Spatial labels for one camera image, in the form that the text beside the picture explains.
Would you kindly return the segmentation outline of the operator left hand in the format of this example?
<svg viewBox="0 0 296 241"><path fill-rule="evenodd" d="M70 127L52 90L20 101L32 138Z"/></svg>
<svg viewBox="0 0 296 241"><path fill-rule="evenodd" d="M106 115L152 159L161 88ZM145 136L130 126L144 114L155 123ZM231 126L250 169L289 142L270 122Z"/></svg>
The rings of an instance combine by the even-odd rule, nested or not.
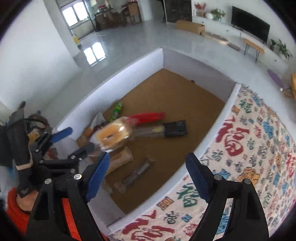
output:
<svg viewBox="0 0 296 241"><path fill-rule="evenodd" d="M22 211L31 212L38 196L39 192L37 190L32 191L28 195L24 197L20 197L18 194L16 195L16 203Z"/></svg>

